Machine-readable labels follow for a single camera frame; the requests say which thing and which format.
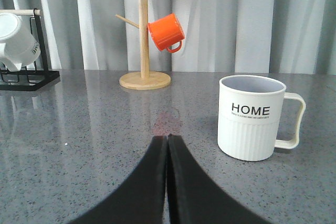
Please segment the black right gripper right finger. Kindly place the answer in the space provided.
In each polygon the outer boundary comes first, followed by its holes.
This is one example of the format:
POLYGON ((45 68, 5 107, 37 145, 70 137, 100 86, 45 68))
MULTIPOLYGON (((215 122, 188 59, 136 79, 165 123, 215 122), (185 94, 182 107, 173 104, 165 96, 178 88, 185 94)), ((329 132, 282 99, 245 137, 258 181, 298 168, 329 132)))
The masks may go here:
POLYGON ((234 200, 202 170, 181 136, 168 136, 170 223, 268 223, 234 200))

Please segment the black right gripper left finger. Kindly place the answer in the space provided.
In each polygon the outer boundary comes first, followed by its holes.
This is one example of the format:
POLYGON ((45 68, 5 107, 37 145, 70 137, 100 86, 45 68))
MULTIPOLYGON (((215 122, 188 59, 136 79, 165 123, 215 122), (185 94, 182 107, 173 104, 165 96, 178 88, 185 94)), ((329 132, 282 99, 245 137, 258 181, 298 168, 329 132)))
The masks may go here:
POLYGON ((162 223, 167 137, 153 137, 129 177, 106 199, 71 223, 162 223))

